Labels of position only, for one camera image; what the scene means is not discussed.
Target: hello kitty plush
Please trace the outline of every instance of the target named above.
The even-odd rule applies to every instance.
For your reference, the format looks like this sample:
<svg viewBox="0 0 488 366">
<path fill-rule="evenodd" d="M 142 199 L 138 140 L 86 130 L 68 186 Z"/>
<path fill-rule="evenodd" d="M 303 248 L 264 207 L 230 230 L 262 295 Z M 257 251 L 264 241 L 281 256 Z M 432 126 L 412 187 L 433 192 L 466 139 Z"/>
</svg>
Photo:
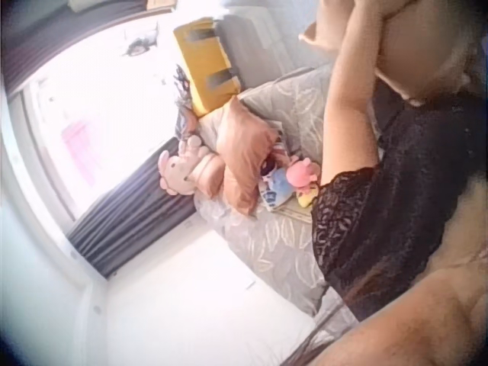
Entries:
<svg viewBox="0 0 488 366">
<path fill-rule="evenodd" d="M 190 195 L 195 193 L 195 183 L 188 179 L 198 163 L 210 150 L 201 145 L 198 136 L 190 136 L 187 142 L 180 141 L 178 155 L 169 156 L 167 150 L 159 156 L 159 185 L 170 195 Z"/>
</svg>

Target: bright window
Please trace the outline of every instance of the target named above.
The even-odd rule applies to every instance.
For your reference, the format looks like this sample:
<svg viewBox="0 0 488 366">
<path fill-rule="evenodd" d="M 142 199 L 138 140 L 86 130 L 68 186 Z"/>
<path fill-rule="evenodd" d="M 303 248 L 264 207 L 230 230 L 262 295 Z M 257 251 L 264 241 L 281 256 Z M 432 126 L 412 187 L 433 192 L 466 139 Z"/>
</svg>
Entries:
<svg viewBox="0 0 488 366">
<path fill-rule="evenodd" d="M 104 30 L 61 53 L 24 90 L 34 138 L 76 216 L 174 135 L 178 111 L 165 75 L 175 61 L 163 39 L 157 18 Z M 136 56 L 126 54 L 131 44 Z"/>
</svg>

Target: curtain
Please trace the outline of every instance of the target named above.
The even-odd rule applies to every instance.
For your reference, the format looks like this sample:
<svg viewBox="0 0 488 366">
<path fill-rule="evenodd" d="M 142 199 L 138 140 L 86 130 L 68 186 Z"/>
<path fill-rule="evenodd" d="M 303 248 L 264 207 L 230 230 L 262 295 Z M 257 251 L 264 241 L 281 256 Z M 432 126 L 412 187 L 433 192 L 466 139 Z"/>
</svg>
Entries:
<svg viewBox="0 0 488 366">
<path fill-rule="evenodd" d="M 146 0 L 111 0 L 79 13 L 67 0 L 52 3 L 56 6 L 40 18 L 32 14 L 43 10 L 41 0 L 10 1 L 2 9 L 2 73 L 8 96 L 42 65 L 98 28 L 146 10 Z"/>
<path fill-rule="evenodd" d="M 159 187 L 157 162 L 165 149 L 176 155 L 178 139 L 98 199 L 68 233 L 80 255 L 106 278 L 195 212 L 193 196 L 171 196 Z"/>
</svg>

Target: white floor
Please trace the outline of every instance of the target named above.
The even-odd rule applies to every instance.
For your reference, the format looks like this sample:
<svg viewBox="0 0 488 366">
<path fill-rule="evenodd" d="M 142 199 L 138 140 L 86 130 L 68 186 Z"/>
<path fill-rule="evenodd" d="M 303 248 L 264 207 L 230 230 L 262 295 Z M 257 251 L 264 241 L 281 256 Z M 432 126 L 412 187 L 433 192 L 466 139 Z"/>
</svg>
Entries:
<svg viewBox="0 0 488 366">
<path fill-rule="evenodd" d="M 314 327 L 195 214 L 109 282 L 110 366 L 269 366 Z"/>
</svg>

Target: pink plush toy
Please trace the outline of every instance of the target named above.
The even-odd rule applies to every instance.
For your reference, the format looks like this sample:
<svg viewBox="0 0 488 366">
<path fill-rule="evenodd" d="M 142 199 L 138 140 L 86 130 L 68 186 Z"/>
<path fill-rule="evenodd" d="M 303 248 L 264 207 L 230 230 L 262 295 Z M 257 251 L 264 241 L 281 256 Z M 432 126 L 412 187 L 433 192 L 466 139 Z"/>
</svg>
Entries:
<svg viewBox="0 0 488 366">
<path fill-rule="evenodd" d="M 298 193 L 308 194 L 310 184 L 319 180 L 320 167 L 305 158 L 299 161 L 297 156 L 291 157 L 291 164 L 287 169 L 287 180 L 295 187 Z"/>
<path fill-rule="evenodd" d="M 178 156 L 169 156 L 167 150 L 159 156 L 159 185 L 170 195 L 189 195 L 196 191 L 195 183 L 188 179 L 198 163 L 210 150 L 201 145 L 198 136 L 191 136 L 187 142 L 180 141 Z"/>
</svg>

